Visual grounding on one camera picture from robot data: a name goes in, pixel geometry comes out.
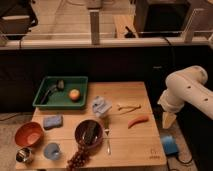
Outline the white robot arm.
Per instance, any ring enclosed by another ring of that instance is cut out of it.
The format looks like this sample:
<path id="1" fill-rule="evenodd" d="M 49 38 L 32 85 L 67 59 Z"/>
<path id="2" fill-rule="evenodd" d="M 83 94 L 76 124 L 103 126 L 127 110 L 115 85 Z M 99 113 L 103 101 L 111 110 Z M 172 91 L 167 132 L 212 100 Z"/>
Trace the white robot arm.
<path id="1" fill-rule="evenodd" d="M 190 103 L 213 120 L 213 91 L 204 84 L 208 74 L 201 66 L 191 66 L 169 74 L 166 89 L 162 92 L 158 104 L 164 110 L 162 127 L 168 129 L 176 120 L 176 114 Z"/>

